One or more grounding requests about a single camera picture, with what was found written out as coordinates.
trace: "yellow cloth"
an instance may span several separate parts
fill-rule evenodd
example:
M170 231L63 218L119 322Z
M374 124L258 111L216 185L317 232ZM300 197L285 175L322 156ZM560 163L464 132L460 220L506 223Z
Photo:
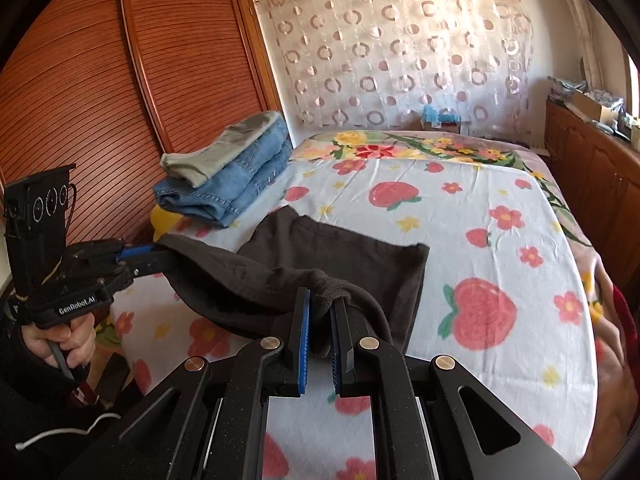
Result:
M181 214L165 211L158 204L156 204L151 210L150 215L151 225L156 230L156 232L154 233L154 241L157 242L158 238L160 238L163 234L169 232L171 228L180 221L181 218Z

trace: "sheer curtain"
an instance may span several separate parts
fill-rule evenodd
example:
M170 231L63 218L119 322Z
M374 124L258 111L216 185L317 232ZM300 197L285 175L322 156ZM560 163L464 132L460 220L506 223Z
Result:
M521 0L262 0L309 129L392 130L424 105L524 140L533 28Z
M593 20L589 12L589 3L587 0L566 0L566 2L574 17L584 76L589 89L601 89L603 85L602 69L593 46Z

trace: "floral bedsheet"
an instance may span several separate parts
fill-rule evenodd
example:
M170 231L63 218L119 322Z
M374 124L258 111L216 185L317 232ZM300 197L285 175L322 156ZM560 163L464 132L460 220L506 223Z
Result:
M596 360L600 373L616 356L615 341L594 345L592 320L596 327L602 320L588 314L588 279L562 227L573 228L580 247L588 242L555 211L561 195L535 155L484 142L380 132L315 137L229 229L185 218L174 232L235 251L269 211L289 204L389 243L426 243L408 353L454 355L575 464L593 428ZM111 315L143 391L189 355L216 360L246 343L190 310L162 274L118 293ZM310 364L307 391L270 403L264 478L374 480L368 399L337 397L322 360Z
M357 171L370 158L431 160L430 171L438 171L438 160L515 168L528 173L540 186L556 214L555 228L565 234L580 272L594 330L598 369L598 409L593 435L576 469L583 480L599 478L620 447L638 406L638 362L632 356L632 374L626 342L635 344L635 326L622 322L616 311L626 309L614 300L614 288L600 255L584 236L566 205L546 164L532 151L516 144L441 132L345 131L319 134L305 140L294 152L294 160L338 160L343 174ZM527 187L521 179L517 186ZM532 261L536 255L530 254Z

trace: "hand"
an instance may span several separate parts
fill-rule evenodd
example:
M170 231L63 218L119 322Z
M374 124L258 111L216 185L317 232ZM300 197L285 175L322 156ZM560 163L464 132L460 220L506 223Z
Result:
M95 330L94 315L91 313L71 320L71 328L57 325L41 330L33 323L22 327L22 338L27 348L48 365L58 368L55 357L49 349L49 341L60 343L60 349L71 350L66 357L69 368L87 365L94 356Z

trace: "white cord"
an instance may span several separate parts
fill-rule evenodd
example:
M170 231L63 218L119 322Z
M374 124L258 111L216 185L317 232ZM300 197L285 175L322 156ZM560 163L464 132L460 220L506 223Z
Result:
M34 444L35 442L39 441L41 438L45 438L51 435L59 435L59 434L66 434L66 433L88 435L89 432L96 427L98 422L100 422L104 418L120 419L121 416L118 415L117 413L103 413L101 416L99 416L94 420L94 423L91 426L89 426L88 430L79 430L78 428L57 428L56 430L43 431L42 433L39 433L36 436L31 437L29 440L27 440L27 442L19 442L18 444L15 445L15 449L17 449L18 451L22 451L23 449L27 449L31 444Z

